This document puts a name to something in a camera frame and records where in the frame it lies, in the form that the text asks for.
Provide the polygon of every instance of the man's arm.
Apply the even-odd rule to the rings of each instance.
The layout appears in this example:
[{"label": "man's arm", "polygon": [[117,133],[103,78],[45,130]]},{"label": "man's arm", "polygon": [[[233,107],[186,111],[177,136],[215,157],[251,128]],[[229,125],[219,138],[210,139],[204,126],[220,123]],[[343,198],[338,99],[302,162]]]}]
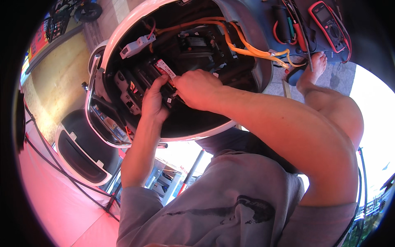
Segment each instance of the man's arm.
[{"label": "man's arm", "polygon": [[355,202],[358,178],[352,142],[317,111],[288,98],[223,86],[202,70],[173,81],[187,105],[243,125],[306,174],[310,186],[300,205]]},{"label": "man's arm", "polygon": [[122,187],[144,187],[154,165],[155,151],[160,140],[162,124],[169,115],[162,106],[160,88],[167,76],[156,79],[146,91],[133,145],[121,165]]}]

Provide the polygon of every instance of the red multimeter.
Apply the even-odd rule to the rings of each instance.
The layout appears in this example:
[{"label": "red multimeter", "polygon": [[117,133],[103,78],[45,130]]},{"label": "red multimeter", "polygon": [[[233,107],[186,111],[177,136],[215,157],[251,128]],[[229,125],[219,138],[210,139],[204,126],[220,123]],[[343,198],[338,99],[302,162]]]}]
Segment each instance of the red multimeter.
[{"label": "red multimeter", "polygon": [[323,1],[318,1],[308,8],[308,12],[324,32],[333,51],[339,53],[346,47],[344,34],[329,9],[329,6]]}]

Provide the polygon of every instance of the man's left hand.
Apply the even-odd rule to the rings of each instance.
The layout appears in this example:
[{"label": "man's left hand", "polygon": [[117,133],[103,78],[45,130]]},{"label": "man's left hand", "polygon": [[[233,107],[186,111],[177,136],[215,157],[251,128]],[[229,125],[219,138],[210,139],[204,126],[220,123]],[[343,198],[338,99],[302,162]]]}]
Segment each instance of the man's left hand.
[{"label": "man's left hand", "polygon": [[166,84],[168,79],[168,75],[158,77],[151,88],[145,91],[141,108],[143,118],[152,119],[162,124],[169,116],[169,111],[162,105],[162,94],[160,93],[160,88]]}]

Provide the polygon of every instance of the tire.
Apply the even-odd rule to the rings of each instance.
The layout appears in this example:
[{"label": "tire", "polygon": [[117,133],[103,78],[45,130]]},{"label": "tire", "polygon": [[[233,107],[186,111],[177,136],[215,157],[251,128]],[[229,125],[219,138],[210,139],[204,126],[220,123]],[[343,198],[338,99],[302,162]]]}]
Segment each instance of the tire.
[{"label": "tire", "polygon": [[87,2],[84,5],[79,6],[75,11],[80,15],[80,22],[93,22],[100,17],[103,9],[97,3]]}]

